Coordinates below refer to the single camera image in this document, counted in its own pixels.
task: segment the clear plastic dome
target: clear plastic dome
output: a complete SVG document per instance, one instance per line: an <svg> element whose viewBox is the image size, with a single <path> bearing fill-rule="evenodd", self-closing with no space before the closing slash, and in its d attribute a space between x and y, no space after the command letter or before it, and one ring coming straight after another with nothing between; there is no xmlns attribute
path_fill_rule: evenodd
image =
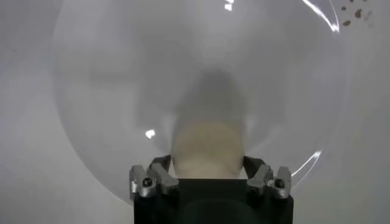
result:
<svg viewBox="0 0 390 224"><path fill-rule="evenodd" d="M330 1L118 0L75 16L54 40L58 111L119 198L189 122L232 124L294 187L327 152L348 83Z"/></svg>

